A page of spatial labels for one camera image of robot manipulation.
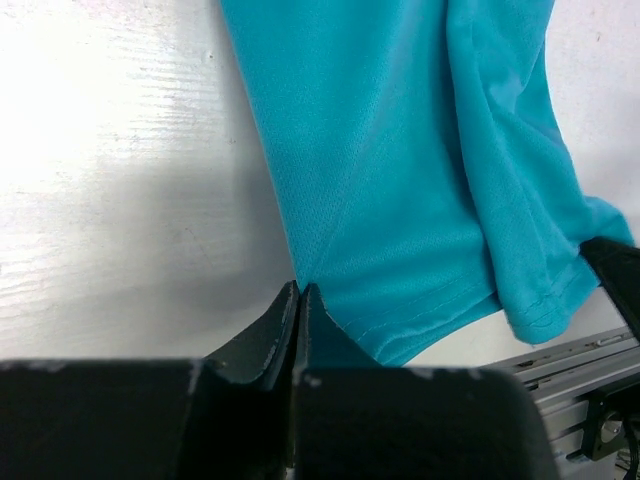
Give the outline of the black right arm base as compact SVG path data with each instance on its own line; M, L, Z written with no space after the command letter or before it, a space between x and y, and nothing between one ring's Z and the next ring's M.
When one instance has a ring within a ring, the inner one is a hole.
M625 423L639 419L639 375L599 387L586 399L581 453L599 461L628 445Z

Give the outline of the teal t shirt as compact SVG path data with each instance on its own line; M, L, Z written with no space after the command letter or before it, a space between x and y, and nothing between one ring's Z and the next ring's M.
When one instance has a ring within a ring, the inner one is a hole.
M496 311L518 340L552 340L598 286L582 243L632 243L554 117L551 2L221 9L297 282L379 363Z

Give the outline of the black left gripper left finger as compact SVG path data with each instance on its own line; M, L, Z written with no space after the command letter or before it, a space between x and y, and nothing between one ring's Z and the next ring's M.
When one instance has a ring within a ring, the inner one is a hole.
M282 479L299 290L204 357L1 364L5 479Z

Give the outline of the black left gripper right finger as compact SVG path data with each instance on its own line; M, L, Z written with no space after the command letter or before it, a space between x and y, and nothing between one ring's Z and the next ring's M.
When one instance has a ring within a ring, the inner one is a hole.
M384 367L330 317L314 285L298 310L299 479L555 479L524 385L492 368Z

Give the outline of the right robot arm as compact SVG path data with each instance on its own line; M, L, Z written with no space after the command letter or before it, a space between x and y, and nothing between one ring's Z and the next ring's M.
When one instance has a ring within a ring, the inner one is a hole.
M612 303L636 340L640 339L639 249L605 237L580 245L588 262Z

